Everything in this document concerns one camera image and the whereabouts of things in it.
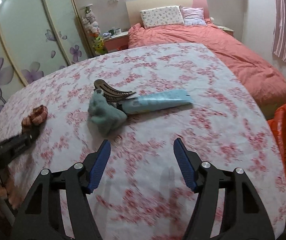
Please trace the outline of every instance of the blue gripper pad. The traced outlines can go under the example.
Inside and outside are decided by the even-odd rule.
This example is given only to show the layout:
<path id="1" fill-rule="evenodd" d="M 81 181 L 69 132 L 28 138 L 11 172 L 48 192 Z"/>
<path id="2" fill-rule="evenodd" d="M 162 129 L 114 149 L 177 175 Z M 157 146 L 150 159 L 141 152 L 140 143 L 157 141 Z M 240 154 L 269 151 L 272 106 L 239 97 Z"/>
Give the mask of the blue gripper pad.
<path id="1" fill-rule="evenodd" d="M 174 155 L 179 164 L 180 170 L 182 172 L 185 184 L 192 190 L 195 191 L 197 184 L 194 180 L 194 169 L 187 158 L 184 148 L 182 147 L 180 141 L 176 139 L 174 141 Z"/>
<path id="2" fill-rule="evenodd" d="M 87 188 L 90 190 L 91 193 L 98 188 L 100 184 L 101 178 L 103 176 L 103 172 L 105 170 L 106 164 L 108 159 L 110 158 L 110 142 L 106 141 L 103 145 L 99 156 L 97 157 L 93 168 L 89 173 L 89 184 Z"/>

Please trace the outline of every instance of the metal pin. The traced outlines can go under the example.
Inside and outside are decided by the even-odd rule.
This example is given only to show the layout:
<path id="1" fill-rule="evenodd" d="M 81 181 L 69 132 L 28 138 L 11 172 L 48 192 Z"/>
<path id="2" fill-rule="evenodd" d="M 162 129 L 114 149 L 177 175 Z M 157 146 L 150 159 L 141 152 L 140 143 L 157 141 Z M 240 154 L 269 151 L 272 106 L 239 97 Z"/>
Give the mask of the metal pin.
<path id="1" fill-rule="evenodd" d="M 243 174 L 244 173 L 244 170 L 241 169 L 241 168 L 236 168 L 235 170 L 238 174 Z"/>
<path id="2" fill-rule="evenodd" d="M 83 168 L 82 163 L 75 163 L 75 164 L 74 164 L 74 169 L 79 170 L 79 169 L 81 169 L 81 168 Z"/>
<path id="3" fill-rule="evenodd" d="M 49 170 L 48 169 L 43 169 L 42 171 L 41 171 L 41 174 L 42 175 L 47 175 L 49 173 Z"/>
<path id="4" fill-rule="evenodd" d="M 211 164 L 208 162 L 202 162 L 202 167 L 209 168 L 209 167 L 211 167 Z"/>

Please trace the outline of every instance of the white mug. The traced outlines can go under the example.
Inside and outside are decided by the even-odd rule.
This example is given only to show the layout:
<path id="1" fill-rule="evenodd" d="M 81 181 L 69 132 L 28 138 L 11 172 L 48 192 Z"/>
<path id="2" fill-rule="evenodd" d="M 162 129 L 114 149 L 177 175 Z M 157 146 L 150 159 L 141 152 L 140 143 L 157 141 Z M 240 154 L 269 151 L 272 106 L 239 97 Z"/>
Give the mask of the white mug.
<path id="1" fill-rule="evenodd" d="M 120 28 L 116 29 L 115 30 L 115 35 L 119 35 L 122 33 L 122 30 Z"/>

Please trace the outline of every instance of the pillow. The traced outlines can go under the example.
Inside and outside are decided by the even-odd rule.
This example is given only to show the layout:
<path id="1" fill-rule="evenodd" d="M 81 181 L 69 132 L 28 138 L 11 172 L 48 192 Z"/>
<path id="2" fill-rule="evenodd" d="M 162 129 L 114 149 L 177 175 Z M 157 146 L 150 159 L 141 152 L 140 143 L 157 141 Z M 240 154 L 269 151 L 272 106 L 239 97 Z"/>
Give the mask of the pillow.
<path id="1" fill-rule="evenodd" d="M 203 8 L 190 8 L 180 6 L 185 25 L 206 25 Z"/>
<path id="2" fill-rule="evenodd" d="M 179 6 L 165 6 L 140 11 L 145 29 L 166 25 L 184 25 Z"/>

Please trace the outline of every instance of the floral tablecloth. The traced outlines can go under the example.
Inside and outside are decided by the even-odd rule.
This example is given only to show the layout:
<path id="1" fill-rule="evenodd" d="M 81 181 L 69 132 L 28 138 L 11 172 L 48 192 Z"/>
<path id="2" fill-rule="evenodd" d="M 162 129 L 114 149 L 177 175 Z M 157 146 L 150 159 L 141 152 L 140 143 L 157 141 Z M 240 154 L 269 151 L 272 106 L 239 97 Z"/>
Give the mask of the floral tablecloth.
<path id="1" fill-rule="evenodd" d="M 275 235 L 286 220 L 286 178 L 269 126 L 232 72 L 202 44 L 141 47 L 85 60 L 37 80 L 14 94 L 0 113 L 0 140 L 21 131 L 34 107 L 48 120 L 34 147 L 10 165 L 25 195 L 43 168 L 65 170 L 95 152 L 103 138 L 88 121 L 93 82 L 104 79 L 140 95 L 186 89 L 193 107 L 140 114 L 113 132 L 111 156 L 100 186 L 88 200 L 103 239 L 180 239 L 197 195 L 184 184 L 173 154 L 182 138 L 189 150 L 219 169 L 242 167 L 257 189 Z M 65 192 L 65 231 L 73 236 Z M 219 233 L 220 190 L 212 236 Z"/>

